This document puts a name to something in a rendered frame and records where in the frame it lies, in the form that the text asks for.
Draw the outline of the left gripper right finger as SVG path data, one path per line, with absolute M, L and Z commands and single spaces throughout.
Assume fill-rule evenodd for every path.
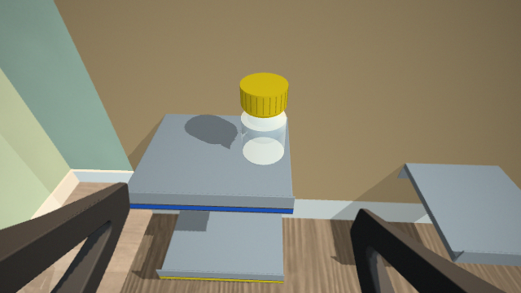
M 361 293 L 395 293 L 382 257 L 419 293 L 506 293 L 368 209 L 359 210 L 350 236 Z

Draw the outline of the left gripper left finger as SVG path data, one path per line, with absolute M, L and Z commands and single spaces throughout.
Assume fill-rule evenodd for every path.
M 0 293 L 16 293 L 86 238 L 50 293 L 96 293 L 129 210 L 128 184 L 118 182 L 0 230 Z

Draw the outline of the clear bottle with yellow cap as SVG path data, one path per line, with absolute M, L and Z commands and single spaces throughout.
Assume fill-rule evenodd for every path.
M 240 81 L 243 155 L 258 166 L 277 163 L 284 154 L 288 81 L 260 72 Z

